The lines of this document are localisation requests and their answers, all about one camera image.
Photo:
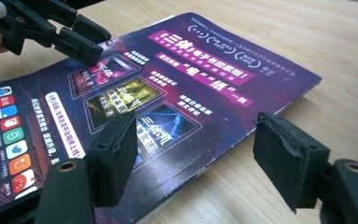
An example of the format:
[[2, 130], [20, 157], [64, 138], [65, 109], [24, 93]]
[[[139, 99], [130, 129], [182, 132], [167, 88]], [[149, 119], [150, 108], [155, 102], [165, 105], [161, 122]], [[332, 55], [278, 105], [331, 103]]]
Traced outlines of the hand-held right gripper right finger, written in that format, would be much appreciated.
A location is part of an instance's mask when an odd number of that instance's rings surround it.
[[259, 112], [254, 158], [292, 211], [313, 208], [330, 149], [278, 115]]

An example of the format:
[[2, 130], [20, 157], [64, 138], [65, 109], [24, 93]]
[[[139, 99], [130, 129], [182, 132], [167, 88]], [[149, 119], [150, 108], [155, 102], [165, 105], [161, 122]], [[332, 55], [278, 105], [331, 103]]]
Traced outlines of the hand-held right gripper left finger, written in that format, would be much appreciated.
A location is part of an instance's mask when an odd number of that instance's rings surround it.
[[96, 207], [114, 207], [124, 194], [138, 156], [136, 113], [111, 119], [87, 148], [91, 193]]

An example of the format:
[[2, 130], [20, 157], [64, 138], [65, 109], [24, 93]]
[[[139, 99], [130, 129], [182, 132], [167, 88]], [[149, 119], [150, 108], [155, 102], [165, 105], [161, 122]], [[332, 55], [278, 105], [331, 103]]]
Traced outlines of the white book with picture grid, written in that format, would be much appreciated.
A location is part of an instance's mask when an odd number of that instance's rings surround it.
[[252, 156], [256, 115], [280, 112], [310, 81], [224, 82], [120, 78], [0, 82], [0, 206], [41, 187], [48, 167], [82, 155], [107, 121], [138, 114], [139, 156], [103, 224], [283, 224], [285, 211]]

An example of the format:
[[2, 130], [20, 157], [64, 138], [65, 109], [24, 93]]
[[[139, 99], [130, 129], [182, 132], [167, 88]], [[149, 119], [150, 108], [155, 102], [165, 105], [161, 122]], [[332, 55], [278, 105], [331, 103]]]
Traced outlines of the purple magazine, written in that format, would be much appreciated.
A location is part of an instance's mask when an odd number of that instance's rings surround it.
[[102, 224], [144, 222], [182, 186], [320, 78], [195, 13], [103, 43], [92, 67], [67, 59], [0, 81], [0, 208], [40, 189], [50, 165], [82, 157], [113, 117], [137, 114], [138, 156]]

